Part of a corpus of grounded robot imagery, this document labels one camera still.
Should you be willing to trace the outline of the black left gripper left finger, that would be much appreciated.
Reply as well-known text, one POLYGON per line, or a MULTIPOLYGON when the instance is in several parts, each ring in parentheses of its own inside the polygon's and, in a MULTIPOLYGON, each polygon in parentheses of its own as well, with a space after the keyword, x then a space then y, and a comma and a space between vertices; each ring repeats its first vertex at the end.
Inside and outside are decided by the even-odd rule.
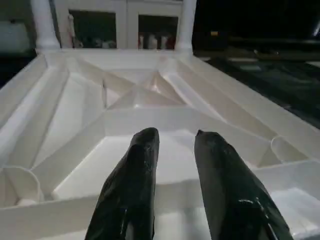
POLYGON ((159 148, 160 136, 154 127, 132 137, 102 186, 85 239, 153 239, 159 148))

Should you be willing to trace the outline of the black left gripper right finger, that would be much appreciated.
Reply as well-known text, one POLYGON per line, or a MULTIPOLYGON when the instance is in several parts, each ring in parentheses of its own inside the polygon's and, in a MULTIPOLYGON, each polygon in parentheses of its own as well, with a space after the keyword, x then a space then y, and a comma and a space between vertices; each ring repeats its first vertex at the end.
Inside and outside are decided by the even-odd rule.
POLYGON ((194 156, 211 239, 293 238, 263 183, 220 134, 199 130, 194 156))

